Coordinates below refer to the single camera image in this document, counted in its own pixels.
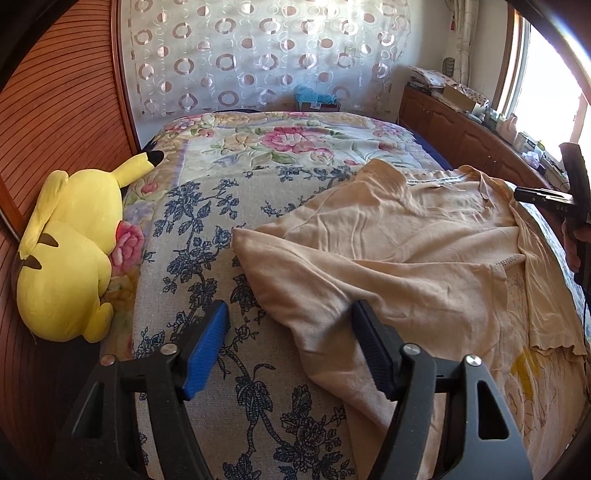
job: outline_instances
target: cabinet door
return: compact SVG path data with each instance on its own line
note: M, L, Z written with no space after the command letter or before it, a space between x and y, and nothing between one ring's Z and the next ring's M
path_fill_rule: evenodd
M499 149L493 159L491 175L510 181L518 187L529 187L531 189L545 189L548 184L516 153L507 148Z
M463 122L458 113L445 105L435 106L425 139L453 166L459 167L457 150Z
M471 165L486 174L491 174L493 158L499 145L489 135L477 125L471 125L469 120L465 120L465 129L460 134L455 156L457 166Z
M430 112L427 110L424 93L415 92L409 88L404 89L398 122L410 130L425 136L429 125Z

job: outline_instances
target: wooden slatted panel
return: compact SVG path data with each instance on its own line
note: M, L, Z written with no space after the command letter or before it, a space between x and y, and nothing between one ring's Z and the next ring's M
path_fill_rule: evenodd
M51 171L112 170L132 155L115 87L111 6L79 0L0 92L0 176L26 218ZM0 231L0 428L43 475L59 427L64 345L35 340L19 318L10 285L16 248Z
M0 93L0 175L25 215L52 170L112 170L131 156L110 28L110 0L80 0L43 35Z

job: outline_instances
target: blue gripper pad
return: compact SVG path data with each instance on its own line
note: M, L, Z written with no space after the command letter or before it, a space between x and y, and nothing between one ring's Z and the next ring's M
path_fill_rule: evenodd
M205 387L209 373L217 361L228 326L228 305L224 301L216 300L208 308L203 320L195 325L192 332L188 332L190 337L181 353L181 359L185 361L187 368L183 384L186 400L191 400Z

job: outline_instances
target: hand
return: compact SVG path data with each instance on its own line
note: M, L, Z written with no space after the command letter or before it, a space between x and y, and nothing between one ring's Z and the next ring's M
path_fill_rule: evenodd
M562 234L564 235L564 251L566 253L566 263L569 268L577 273L581 268L581 259L577 255L577 242L571 238L566 231L566 222L562 224ZM574 236L580 242L591 243L591 226L577 228Z

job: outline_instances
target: plush toy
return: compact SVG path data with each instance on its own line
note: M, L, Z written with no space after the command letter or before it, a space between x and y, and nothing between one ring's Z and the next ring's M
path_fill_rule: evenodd
M100 303L111 278L108 255L123 217L120 188L150 172L164 157L141 153L115 171L51 172L18 247L18 311L35 335L65 342L102 340L113 307Z

